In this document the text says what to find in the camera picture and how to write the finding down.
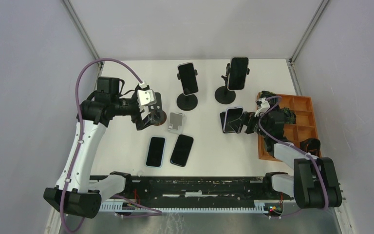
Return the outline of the phone with purple case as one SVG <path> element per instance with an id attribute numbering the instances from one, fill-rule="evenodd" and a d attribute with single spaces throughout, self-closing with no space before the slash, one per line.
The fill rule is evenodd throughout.
<path id="1" fill-rule="evenodd" d="M 229 126 L 229 122 L 240 118 L 243 113 L 243 107 L 229 107 L 225 111 L 224 129 L 227 133 L 235 133 Z"/>

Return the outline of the wooden-base black plate stand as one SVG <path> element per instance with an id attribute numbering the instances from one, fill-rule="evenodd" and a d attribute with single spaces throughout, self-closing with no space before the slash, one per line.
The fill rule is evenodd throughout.
<path id="1" fill-rule="evenodd" d="M 163 110 L 161 94 L 159 92 L 155 92 L 154 94 L 156 103 L 149 105 L 148 110 L 149 113 L 152 115 L 153 126 L 160 126 L 166 122 L 167 114 Z"/>

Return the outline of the black folding phone stand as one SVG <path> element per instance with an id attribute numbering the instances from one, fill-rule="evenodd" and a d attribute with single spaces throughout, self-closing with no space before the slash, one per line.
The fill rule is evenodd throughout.
<path id="1" fill-rule="evenodd" d="M 219 116 L 220 116 L 220 121 L 221 121 L 221 129 L 222 129 L 222 132 L 223 132 L 224 134 L 226 134 L 227 132 L 226 132 L 225 129 L 224 129 L 225 112 L 221 112 L 221 113 L 219 114 Z"/>

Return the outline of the silver folding phone stand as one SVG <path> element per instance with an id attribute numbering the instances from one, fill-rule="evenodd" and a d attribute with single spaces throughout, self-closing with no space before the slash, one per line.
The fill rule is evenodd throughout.
<path id="1" fill-rule="evenodd" d="M 173 134 L 182 134 L 184 129 L 185 114 L 171 112 L 169 115 L 168 131 Z"/>

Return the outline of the phone with light blue case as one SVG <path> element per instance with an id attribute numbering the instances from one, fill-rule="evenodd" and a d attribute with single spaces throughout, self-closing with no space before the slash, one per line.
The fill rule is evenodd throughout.
<path id="1" fill-rule="evenodd" d="M 146 166 L 159 168 L 162 166 L 166 139 L 154 136 L 150 139 L 146 157 Z"/>

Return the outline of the phone with white case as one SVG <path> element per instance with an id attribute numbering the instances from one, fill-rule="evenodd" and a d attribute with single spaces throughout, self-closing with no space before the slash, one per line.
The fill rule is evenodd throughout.
<path id="1" fill-rule="evenodd" d="M 170 163 L 180 167 L 185 167 L 194 142 L 194 138 L 186 135 L 177 137 L 174 149 L 170 157 Z"/>

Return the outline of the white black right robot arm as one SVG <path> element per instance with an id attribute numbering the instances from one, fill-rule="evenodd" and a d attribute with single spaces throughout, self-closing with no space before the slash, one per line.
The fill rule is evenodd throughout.
<path id="1" fill-rule="evenodd" d="M 342 194 L 334 162 L 300 149 L 284 135 L 284 126 L 294 122 L 295 118 L 287 108 L 258 114 L 230 108 L 225 113 L 223 127 L 235 133 L 246 127 L 246 134 L 258 134 L 266 152 L 293 170 L 293 175 L 282 172 L 266 174 L 268 182 L 262 185 L 262 194 L 266 198 L 274 199 L 282 192 L 293 197 L 301 209 L 339 207 Z"/>

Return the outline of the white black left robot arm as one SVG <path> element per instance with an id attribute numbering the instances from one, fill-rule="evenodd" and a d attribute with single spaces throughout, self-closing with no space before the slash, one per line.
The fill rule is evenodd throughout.
<path id="1" fill-rule="evenodd" d="M 90 173 L 100 141 L 115 116 L 130 116 L 141 131 L 164 120 L 161 110 L 154 110 L 142 118 L 147 106 L 157 103 L 156 93 L 145 82 L 138 84 L 130 98 L 123 98 L 121 79 L 99 77 L 97 88 L 80 104 L 76 118 L 74 142 L 60 178 L 43 194 L 57 211 L 68 215 L 94 218 L 101 204 L 114 196 L 129 198 L 133 194 L 130 174 L 112 172 L 105 179 L 90 184 Z"/>

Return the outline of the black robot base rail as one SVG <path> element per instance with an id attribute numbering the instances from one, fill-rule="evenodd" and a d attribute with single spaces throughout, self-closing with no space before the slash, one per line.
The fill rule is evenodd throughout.
<path id="1" fill-rule="evenodd" d="M 119 195 L 150 208 L 251 208 L 255 200 L 291 199 L 262 176 L 132 176 Z"/>

